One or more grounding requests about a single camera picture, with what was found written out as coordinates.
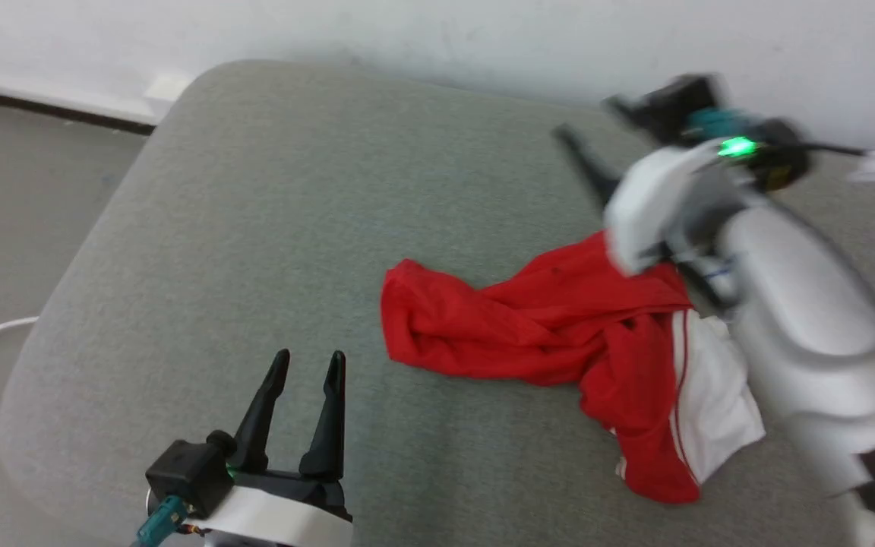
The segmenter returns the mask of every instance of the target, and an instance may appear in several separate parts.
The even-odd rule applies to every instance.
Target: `teal connector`
[[[137,547],[157,547],[167,536],[177,532],[178,526],[188,518],[188,506],[184,499],[176,495],[168,495],[160,506],[147,519],[147,522],[137,530]]]

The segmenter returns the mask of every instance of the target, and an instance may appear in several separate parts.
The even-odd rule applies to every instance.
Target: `robotic arm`
[[[705,76],[637,106],[662,147],[622,180],[572,129],[564,145],[604,208],[611,259],[633,276],[670,260],[725,318],[756,398],[784,423],[857,547],[875,546],[875,298],[829,240],[765,194],[798,180],[809,151],[782,120],[720,107]]]

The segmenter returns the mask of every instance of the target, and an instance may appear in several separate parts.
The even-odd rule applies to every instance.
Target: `red cloth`
[[[699,492],[669,420],[677,401],[671,314],[686,308],[673,264],[623,277],[603,232],[482,290],[403,260],[387,271],[380,299],[393,360],[452,376],[579,382],[580,408],[617,434],[629,487],[668,503]]]

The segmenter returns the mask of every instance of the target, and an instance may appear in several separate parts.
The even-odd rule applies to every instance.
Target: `baseboard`
[[[143,100],[69,93],[15,77],[0,77],[0,105],[138,134],[150,134],[160,121],[160,115]]]

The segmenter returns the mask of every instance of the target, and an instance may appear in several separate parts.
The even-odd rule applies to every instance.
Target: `white fabric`
[[[703,484],[733,453],[763,438],[765,427],[747,386],[747,363],[725,322],[678,311],[673,331],[678,379],[671,414],[674,447]]]

